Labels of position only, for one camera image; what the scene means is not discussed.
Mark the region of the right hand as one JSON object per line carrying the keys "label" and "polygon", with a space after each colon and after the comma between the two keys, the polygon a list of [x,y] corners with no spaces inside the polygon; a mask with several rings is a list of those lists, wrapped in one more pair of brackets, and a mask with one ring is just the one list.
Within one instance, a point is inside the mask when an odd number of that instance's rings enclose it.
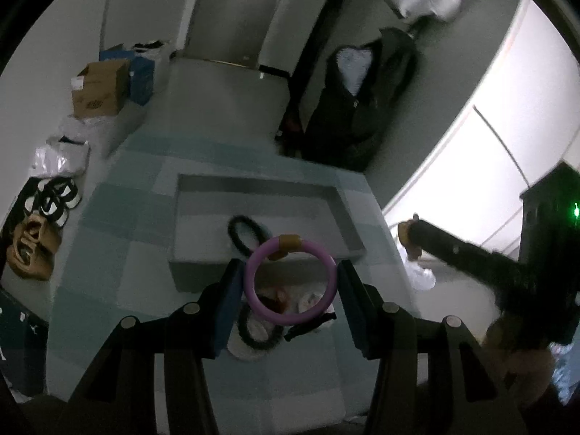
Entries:
{"label": "right hand", "polygon": [[507,349],[500,318],[486,330],[482,349],[517,405],[528,406],[546,393],[555,370],[555,359],[549,349]]}

